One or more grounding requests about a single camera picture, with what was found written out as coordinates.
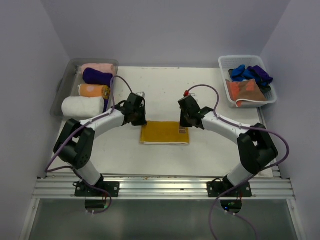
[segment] blue cloth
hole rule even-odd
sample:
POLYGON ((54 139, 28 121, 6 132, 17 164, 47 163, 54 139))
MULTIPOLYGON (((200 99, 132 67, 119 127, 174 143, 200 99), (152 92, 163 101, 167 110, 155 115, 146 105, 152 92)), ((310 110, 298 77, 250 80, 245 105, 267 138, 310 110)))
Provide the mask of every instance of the blue cloth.
POLYGON ((233 82, 242 82, 243 80, 255 79, 256 83, 261 82, 261 77, 254 71, 249 70, 249 66, 246 69, 245 65, 240 65, 238 68, 233 69, 231 73, 231 79, 233 82))
POLYGON ((240 65, 238 68, 233 69, 231 76, 230 76, 232 81, 233 82, 242 82, 243 80, 245 80, 246 78, 242 76, 242 74, 244 73, 245 70, 246 70, 245 65, 240 65))
POLYGON ((103 73, 93 68, 86 68, 83 72, 83 80, 86 84, 107 85, 110 88, 112 73, 103 73))

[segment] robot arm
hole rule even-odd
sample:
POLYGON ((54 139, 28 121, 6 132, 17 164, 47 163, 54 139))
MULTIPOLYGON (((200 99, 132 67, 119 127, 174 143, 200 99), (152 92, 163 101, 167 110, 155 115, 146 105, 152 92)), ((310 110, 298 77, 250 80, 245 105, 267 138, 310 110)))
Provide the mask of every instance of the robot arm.
POLYGON ((133 126, 147 124, 144 93, 131 93, 123 105, 116 105, 112 114, 106 116, 111 111, 110 109, 99 116, 82 121, 68 120, 53 149, 53 152, 56 153, 63 142, 75 130, 87 124, 62 149, 59 157, 71 165, 76 173, 88 184, 102 189, 105 189, 105 186, 103 186, 104 178, 90 161, 94 140, 105 132, 128 123, 131 123, 133 126))
MULTIPOLYGON (((223 186, 219 192, 231 189, 248 177, 258 174, 266 165, 278 156, 278 151, 267 132, 247 130, 242 127, 251 127, 241 124, 226 117, 224 120, 231 122, 239 128, 223 122, 219 115, 209 107, 200 109, 197 101, 191 96, 185 96, 178 101, 181 109, 181 127, 196 127, 212 131, 237 144, 240 155, 240 163, 223 180, 223 186)), ((265 128, 257 123, 255 128, 265 128)))

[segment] metal frame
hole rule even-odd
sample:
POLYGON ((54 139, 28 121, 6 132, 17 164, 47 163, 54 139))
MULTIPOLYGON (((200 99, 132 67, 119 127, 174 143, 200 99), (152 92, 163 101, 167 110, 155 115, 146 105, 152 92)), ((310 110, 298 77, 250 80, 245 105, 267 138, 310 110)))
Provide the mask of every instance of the metal frame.
MULTIPOLYGON (((161 200, 209 200, 207 182, 214 177, 172 177, 172 176, 110 176, 104 175, 105 181, 120 182, 117 199, 161 199, 161 200)), ((78 181, 76 176, 60 175, 39 179, 33 192, 38 199, 84 199, 74 197, 78 181)), ((290 180, 273 178, 255 178, 250 181, 252 197, 248 200, 293 200, 294 192, 290 180)))
MULTIPOLYGON (((261 108, 257 109, 260 122, 266 125, 261 108)), ((250 181, 252 197, 246 200, 287 200, 292 222, 299 240, 306 235, 297 213, 295 194, 290 180, 281 179, 277 166, 272 168, 274 178, 254 178, 250 181)), ((103 174, 105 181, 120 182, 119 200, 214 200, 207 193, 207 182, 215 177, 208 176, 141 176, 103 174)), ((33 198, 24 223, 20 240, 27 240, 39 207, 40 199, 84 199, 75 197, 74 182, 79 179, 73 173, 50 173, 45 179, 38 179, 33 198)))

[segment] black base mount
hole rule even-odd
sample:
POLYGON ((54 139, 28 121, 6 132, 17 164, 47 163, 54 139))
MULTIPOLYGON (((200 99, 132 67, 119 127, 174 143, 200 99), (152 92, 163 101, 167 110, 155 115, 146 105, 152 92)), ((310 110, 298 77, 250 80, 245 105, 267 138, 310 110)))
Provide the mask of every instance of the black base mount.
MULTIPOLYGON (((226 184, 223 181, 217 181, 219 179, 215 179, 213 181, 208 181, 206 183, 206 190, 208 192, 209 198, 216 198, 223 192, 227 191, 229 188, 226 187, 226 184)), ((246 182, 242 186, 237 189, 227 193, 224 197, 252 197, 250 183, 246 182)))
MULTIPOLYGON (((74 196, 76 197, 105 197, 105 194, 101 191, 92 189, 82 181, 73 183, 75 187, 74 196)), ((102 181, 99 182, 99 189, 106 190, 111 197, 115 198, 119 195, 120 183, 118 181, 102 181)))

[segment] yellow towel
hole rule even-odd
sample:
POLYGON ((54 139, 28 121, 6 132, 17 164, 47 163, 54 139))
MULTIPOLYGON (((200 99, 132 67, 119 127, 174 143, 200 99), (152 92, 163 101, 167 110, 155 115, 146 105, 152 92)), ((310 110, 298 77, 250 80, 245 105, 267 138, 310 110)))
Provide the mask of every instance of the yellow towel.
POLYGON ((188 145, 188 128, 176 121, 148 121, 141 128, 140 143, 151 145, 188 145))

